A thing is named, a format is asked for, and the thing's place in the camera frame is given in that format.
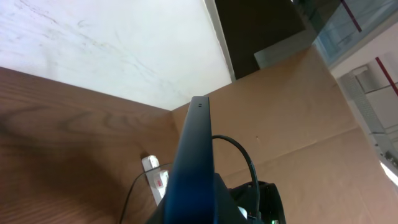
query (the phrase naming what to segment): black device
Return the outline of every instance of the black device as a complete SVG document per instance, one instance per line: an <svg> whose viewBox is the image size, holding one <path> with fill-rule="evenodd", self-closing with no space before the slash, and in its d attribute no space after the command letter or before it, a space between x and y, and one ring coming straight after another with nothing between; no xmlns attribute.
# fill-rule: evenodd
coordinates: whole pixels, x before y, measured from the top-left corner
<svg viewBox="0 0 398 224"><path fill-rule="evenodd" d="M214 170L213 139L229 141L242 152L252 182L227 189ZM238 207L247 211L247 218ZM238 142L211 135L207 96L194 96L191 100L165 197L147 223L286 223L275 184L257 180L254 165Z"/></svg>

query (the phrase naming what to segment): brown cardboard panel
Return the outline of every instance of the brown cardboard panel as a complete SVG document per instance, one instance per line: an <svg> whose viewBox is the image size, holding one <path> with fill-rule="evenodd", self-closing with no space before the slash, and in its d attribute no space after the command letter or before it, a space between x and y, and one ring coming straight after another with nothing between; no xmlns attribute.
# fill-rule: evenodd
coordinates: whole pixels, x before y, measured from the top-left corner
<svg viewBox="0 0 398 224"><path fill-rule="evenodd" d="M356 128L256 166L278 186L287 223L396 223L398 197L362 130ZM223 177L250 181L248 170Z"/></svg>
<svg viewBox="0 0 398 224"><path fill-rule="evenodd" d="M357 127L338 85L310 48L209 94L213 134L240 142L255 164ZM188 105L173 111L180 131ZM221 175L246 168L238 150L214 141Z"/></svg>
<svg viewBox="0 0 398 224"><path fill-rule="evenodd" d="M171 112L0 68L0 223L116 223L141 157L172 162ZM146 179L129 223L156 204Z"/></svg>

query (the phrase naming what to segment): cable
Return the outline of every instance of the cable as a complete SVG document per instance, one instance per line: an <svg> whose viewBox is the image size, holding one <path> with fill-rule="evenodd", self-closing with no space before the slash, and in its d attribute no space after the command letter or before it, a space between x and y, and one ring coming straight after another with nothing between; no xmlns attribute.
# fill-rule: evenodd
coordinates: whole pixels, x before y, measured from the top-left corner
<svg viewBox="0 0 398 224"><path fill-rule="evenodd" d="M163 167L163 166L167 166L167 165L171 165L171 164L173 164L173 163L172 163L172 162L169 162L169 163L166 163L166 164L162 164L162 165L160 165L160 166L158 166L158 167L155 167L155 168L153 168L153 169L147 170L147 171L145 171L145 172L142 172L140 175L138 175L138 176L134 179L134 181L132 182L132 185L131 185L131 187L130 187L129 193L127 193L126 201L124 202L124 206L123 206L122 214L121 214L121 216L120 216L119 224L122 224L122 222L123 222L123 218L124 218L124 215L126 214L127 205L128 205L128 203L129 203L129 198L130 198L130 195L131 195L131 192L132 192L132 188L133 188L134 185L136 184L138 178L140 178L142 175L144 175L144 174L146 174L146 173L148 173L148 172L150 172L150 171L153 171L153 170L156 170L156 169L161 168L161 167Z"/></svg>
<svg viewBox="0 0 398 224"><path fill-rule="evenodd" d="M261 214L259 212L259 206L260 206L260 187L259 187L259 181L257 179L257 174L256 174L256 169L254 168L254 164L252 162L252 160L250 159L250 156L248 154L248 152L246 152L246 150L242 147L242 145L240 145L237 141L235 141L233 138L230 138L228 136L224 136L224 135L214 135L211 137L212 139L223 139L225 141L228 141L229 143L231 143L232 145L234 145L235 147L237 147L239 149L239 151L241 151L244 159L246 160L248 166L249 166L249 170L250 170L250 174L251 174L251 180L252 183L254 185L254 189L256 190L256 204L255 204L255 208L256 208L256 217L258 220L261 220Z"/></svg>

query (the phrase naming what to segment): thin wire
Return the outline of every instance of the thin wire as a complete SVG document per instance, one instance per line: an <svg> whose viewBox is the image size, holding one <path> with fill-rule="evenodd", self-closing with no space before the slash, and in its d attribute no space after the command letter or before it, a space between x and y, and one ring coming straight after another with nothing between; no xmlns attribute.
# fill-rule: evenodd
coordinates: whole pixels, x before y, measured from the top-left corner
<svg viewBox="0 0 398 224"><path fill-rule="evenodd" d="M228 141L229 143L231 143L232 145L234 145L235 147L237 147L239 149L239 151L241 151L244 159L246 160L248 166L249 166L249 170L250 170L250 174L251 174L251 180L252 183L254 185L254 189L256 190L256 204L255 204L255 208L256 208L256 217L257 219L261 220L261 214L259 212L259 207L260 207L260 187L259 187L259 181L257 179L257 174L256 174L256 169L254 168L254 164L252 162L252 160L250 159L250 156L248 154L248 152L246 152L246 150L243 148L242 145L240 145L237 141L235 141L233 138L230 138L228 136L224 136L224 135L214 135L211 137L212 139L222 139L225 141Z"/></svg>
<svg viewBox="0 0 398 224"><path fill-rule="evenodd" d="M146 174L146 173L148 173L148 172L150 172L150 171L153 171L153 170L156 170L156 169L161 168L161 167L163 167L163 166L167 166L167 165L171 165L171 164L173 164L173 163L172 163L172 162L169 162L169 163L166 163L166 164L162 164L162 165L160 165L160 166L158 166L158 167L155 167L155 168L153 168L153 169L147 170L147 171L145 171L145 172L142 172L140 175L138 175L138 176L134 179L134 181L132 182L132 185L131 185L131 187L130 187L129 193L127 193L126 201L124 202L123 211L122 211L122 214L121 214L121 216L120 216L119 224L122 224L122 222L123 222L123 218L124 218L124 215L126 214L127 205L128 205L128 203L129 203L129 198L130 198L130 195L131 195L131 192L132 192L132 188L134 187L134 184L136 184L138 178L140 178L142 175L144 175L144 174Z"/></svg>

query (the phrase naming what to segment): red stripe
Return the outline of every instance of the red stripe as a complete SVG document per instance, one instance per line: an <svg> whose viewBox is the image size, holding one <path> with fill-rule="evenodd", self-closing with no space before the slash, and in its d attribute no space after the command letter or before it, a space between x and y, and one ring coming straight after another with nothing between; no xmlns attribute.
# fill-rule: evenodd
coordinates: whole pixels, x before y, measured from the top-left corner
<svg viewBox="0 0 398 224"><path fill-rule="evenodd" d="M383 63L380 61L379 57L376 57L376 61L379 64L379 66L380 66L381 70L383 71L384 75L388 79L388 82L390 83L390 85L394 89L396 95L398 96L398 88L397 88L396 84L394 83L394 81L392 81L392 78L391 78L390 74L388 74L387 69L385 68Z"/></svg>
<svg viewBox="0 0 398 224"><path fill-rule="evenodd" d="M350 17L351 20L353 21L353 23L354 23L356 29L358 30L358 32L362 32L361 26L359 25L358 21L355 19L354 14L353 14L353 12L351 12L351 10L349 9L349 7L348 7L346 1L345 1L345 0L340 0L340 1L341 1L342 5L344 6L344 8L346 9L346 11L347 11L349 17Z"/></svg>

